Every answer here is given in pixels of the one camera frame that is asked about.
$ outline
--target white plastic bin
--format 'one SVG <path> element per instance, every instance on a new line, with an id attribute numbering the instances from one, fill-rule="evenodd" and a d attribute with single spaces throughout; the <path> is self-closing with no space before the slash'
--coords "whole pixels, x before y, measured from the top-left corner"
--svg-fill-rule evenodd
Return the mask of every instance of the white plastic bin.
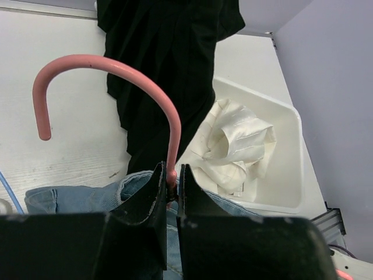
<path id="1" fill-rule="evenodd" d="M 223 78 L 215 78 L 213 84 L 216 99 L 231 99 L 248 107 L 258 118 L 273 124 L 277 138 L 266 177 L 257 179 L 256 186 L 244 187 L 241 197 L 226 197 L 246 208 L 299 213 L 304 202 L 304 161 L 302 126 L 297 110 Z"/>

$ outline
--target blue jeans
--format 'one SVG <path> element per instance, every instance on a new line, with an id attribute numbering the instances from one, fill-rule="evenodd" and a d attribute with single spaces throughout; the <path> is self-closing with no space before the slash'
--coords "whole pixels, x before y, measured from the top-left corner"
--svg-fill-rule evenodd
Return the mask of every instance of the blue jeans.
<path id="1" fill-rule="evenodd" d="M 24 199 L 30 214 L 67 214 L 110 211 L 143 187 L 152 171 L 132 173 L 103 188 L 86 186 L 42 187 L 26 192 Z M 206 193 L 216 204 L 235 216 L 258 215 L 212 192 Z M 167 210 L 167 271 L 165 280 L 182 279 L 179 238 L 176 225 L 178 204 Z"/>

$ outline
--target white fabric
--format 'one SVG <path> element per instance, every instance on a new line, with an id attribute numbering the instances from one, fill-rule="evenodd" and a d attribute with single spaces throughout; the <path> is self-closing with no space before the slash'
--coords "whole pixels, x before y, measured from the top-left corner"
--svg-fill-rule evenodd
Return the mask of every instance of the white fabric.
<path id="1" fill-rule="evenodd" d="M 275 146 L 271 124 L 235 101 L 218 100 L 178 163 L 191 165 L 201 187 L 230 194 L 265 176 Z"/>

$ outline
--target blue cable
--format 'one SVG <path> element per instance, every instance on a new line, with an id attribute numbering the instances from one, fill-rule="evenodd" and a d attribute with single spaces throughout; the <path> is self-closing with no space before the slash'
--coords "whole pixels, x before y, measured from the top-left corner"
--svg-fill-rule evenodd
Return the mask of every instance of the blue cable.
<path id="1" fill-rule="evenodd" d="M 18 201 L 17 197 L 14 195 L 14 192 L 13 192 L 12 188 L 10 187 L 8 182 L 6 181 L 4 175 L 1 173 L 1 171 L 0 171 L 0 182 L 2 183 L 2 185 L 4 186 L 6 191 L 8 192 L 8 194 L 9 194 L 11 200 L 13 201 L 18 213 L 21 214 L 21 215 L 24 215 L 24 212 L 22 210 L 21 205 L 19 204 L 19 201 Z"/>

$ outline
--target white tabletop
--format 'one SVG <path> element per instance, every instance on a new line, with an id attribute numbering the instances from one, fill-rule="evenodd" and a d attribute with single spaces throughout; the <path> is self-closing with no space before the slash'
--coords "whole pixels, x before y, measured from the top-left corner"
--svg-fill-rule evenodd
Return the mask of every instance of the white tabletop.
<path id="1" fill-rule="evenodd" d="M 126 134 L 115 101 L 106 94 L 104 72 L 69 71 L 52 81 L 47 99 L 52 139 L 37 136 L 31 101 L 37 72 L 68 54 L 104 53 L 97 22 L 0 10 L 0 170 L 26 209 L 26 190 L 41 186 L 105 186 L 125 175 Z M 269 38 L 233 36 L 219 43 L 216 75 L 291 104 Z M 306 203 L 300 215 L 325 212 L 308 153 Z M 10 201 L 0 187 L 0 198 Z"/>

